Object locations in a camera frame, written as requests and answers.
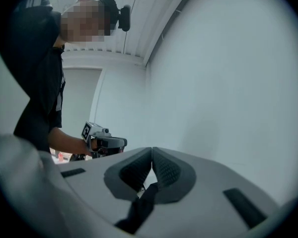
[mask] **white wall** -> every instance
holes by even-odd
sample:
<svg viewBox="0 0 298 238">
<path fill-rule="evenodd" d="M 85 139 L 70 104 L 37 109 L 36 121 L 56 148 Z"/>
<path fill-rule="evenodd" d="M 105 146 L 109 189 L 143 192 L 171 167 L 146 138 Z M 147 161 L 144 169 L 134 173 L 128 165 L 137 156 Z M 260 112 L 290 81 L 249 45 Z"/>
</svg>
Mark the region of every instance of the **white wall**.
<svg viewBox="0 0 298 238">
<path fill-rule="evenodd" d="M 298 195 L 298 21 L 280 0 L 190 0 L 147 72 L 146 138 Z"/>
<path fill-rule="evenodd" d="M 62 57 L 64 68 L 102 69 L 90 121 L 109 128 L 112 136 L 126 138 L 125 150 L 143 147 L 146 71 L 142 59 L 96 51 L 65 52 Z"/>
<path fill-rule="evenodd" d="M 85 122 L 93 101 L 101 70 L 64 69 L 65 88 L 63 92 L 62 131 L 81 138 Z"/>
</svg>

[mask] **black slot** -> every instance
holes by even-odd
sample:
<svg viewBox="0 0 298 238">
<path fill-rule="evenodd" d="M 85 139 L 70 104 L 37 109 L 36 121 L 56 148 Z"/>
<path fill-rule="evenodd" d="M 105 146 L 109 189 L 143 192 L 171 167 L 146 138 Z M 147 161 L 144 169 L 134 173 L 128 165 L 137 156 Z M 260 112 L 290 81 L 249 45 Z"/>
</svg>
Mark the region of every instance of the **black slot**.
<svg viewBox="0 0 298 238">
<path fill-rule="evenodd" d="M 128 216 L 115 224 L 116 227 L 134 234 L 145 222 L 154 209 L 154 197 L 158 192 L 157 183 L 150 184 L 140 199 L 136 199 L 130 206 Z"/>
<path fill-rule="evenodd" d="M 223 194 L 250 229 L 267 218 L 239 189 L 224 190 Z"/>
<path fill-rule="evenodd" d="M 66 178 L 66 177 L 72 177 L 81 173 L 86 172 L 84 169 L 79 168 L 79 169 L 72 169 L 72 170 L 68 170 L 68 171 L 63 171 L 61 172 L 61 175 Z"/>
</svg>

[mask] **headset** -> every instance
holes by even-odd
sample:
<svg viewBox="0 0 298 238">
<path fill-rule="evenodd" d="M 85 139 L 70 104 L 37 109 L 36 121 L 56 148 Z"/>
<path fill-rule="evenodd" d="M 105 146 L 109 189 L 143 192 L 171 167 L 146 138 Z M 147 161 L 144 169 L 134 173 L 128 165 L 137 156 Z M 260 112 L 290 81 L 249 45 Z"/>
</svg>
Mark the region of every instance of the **headset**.
<svg viewBox="0 0 298 238">
<path fill-rule="evenodd" d="M 97 0 L 104 5 L 105 13 L 110 16 L 110 28 L 105 29 L 105 35 L 111 35 L 116 29 L 118 22 L 118 28 L 124 32 L 128 32 L 130 29 L 130 13 L 131 8 L 129 5 L 123 6 L 121 9 L 117 8 L 115 0 Z"/>
</svg>

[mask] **hand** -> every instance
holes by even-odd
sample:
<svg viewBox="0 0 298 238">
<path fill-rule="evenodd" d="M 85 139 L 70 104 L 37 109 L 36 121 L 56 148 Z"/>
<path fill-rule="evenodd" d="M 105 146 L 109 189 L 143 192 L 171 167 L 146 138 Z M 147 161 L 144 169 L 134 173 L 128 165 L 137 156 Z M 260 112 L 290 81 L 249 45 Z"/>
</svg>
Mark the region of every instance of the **hand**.
<svg viewBox="0 0 298 238">
<path fill-rule="evenodd" d="M 96 149 L 97 149 L 97 139 L 92 139 L 92 140 L 90 141 L 90 148 L 91 148 L 92 150 L 96 150 Z M 91 156 L 91 157 L 92 157 L 91 152 L 90 152 L 89 149 L 87 149 L 87 148 L 86 148 L 85 155 L 88 155 L 88 156 Z"/>
<path fill-rule="evenodd" d="M 95 138 L 95 139 L 92 139 L 91 141 L 90 141 L 90 148 L 93 150 L 93 151 L 95 151 L 96 149 L 97 149 L 97 139 Z"/>
</svg>

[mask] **ceiling beam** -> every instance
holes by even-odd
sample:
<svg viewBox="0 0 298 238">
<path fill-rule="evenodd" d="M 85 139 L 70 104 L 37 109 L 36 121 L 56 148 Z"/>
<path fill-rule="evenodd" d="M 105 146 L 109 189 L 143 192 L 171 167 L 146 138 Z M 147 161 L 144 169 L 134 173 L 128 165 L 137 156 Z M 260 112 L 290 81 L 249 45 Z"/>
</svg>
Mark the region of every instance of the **ceiling beam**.
<svg viewBox="0 0 298 238">
<path fill-rule="evenodd" d="M 132 18 L 133 17 L 133 14 L 132 14 L 132 11 L 133 11 L 133 4 L 135 3 L 135 0 L 123 0 L 123 6 L 124 5 L 129 5 L 130 7 L 131 7 L 131 15 L 130 15 L 130 17 Z M 126 53 L 126 50 L 125 50 L 125 45 L 126 45 L 126 37 L 129 35 L 129 34 L 131 34 L 131 32 L 132 32 L 132 28 L 133 28 L 133 26 L 131 25 L 130 26 L 130 30 L 128 31 L 128 32 L 123 32 L 123 31 L 120 31 L 120 33 L 121 33 L 121 53 Z"/>
<path fill-rule="evenodd" d="M 141 38 L 141 30 L 145 24 L 148 11 L 150 11 L 151 3 L 154 0 L 134 0 L 131 6 L 130 30 L 125 38 L 124 53 L 129 53 L 132 56 L 136 55 L 136 49 L 139 39 Z"/>
<path fill-rule="evenodd" d="M 168 7 L 168 9 L 165 11 L 161 21 L 159 22 L 159 24 L 156 26 L 155 32 L 154 34 L 151 36 L 150 38 L 150 43 L 148 45 L 148 49 L 146 51 L 146 54 L 144 56 L 144 65 L 146 65 L 148 63 L 148 60 L 150 58 L 150 55 L 155 47 L 155 44 L 157 43 L 164 27 L 166 26 L 166 24 L 168 23 L 170 17 L 172 16 L 172 14 L 174 13 L 174 11 L 177 9 L 178 5 L 181 3 L 182 0 L 173 0 L 170 4 L 170 6 Z"/>
<path fill-rule="evenodd" d="M 144 68 L 144 61 L 142 58 L 121 54 L 121 53 L 113 53 L 106 51 L 70 51 L 64 52 L 62 54 L 62 58 L 64 60 L 76 60 L 76 59 L 94 59 L 101 60 L 102 63 L 106 61 L 114 61 L 114 62 L 127 62 L 134 65 L 139 65 Z"/>
</svg>

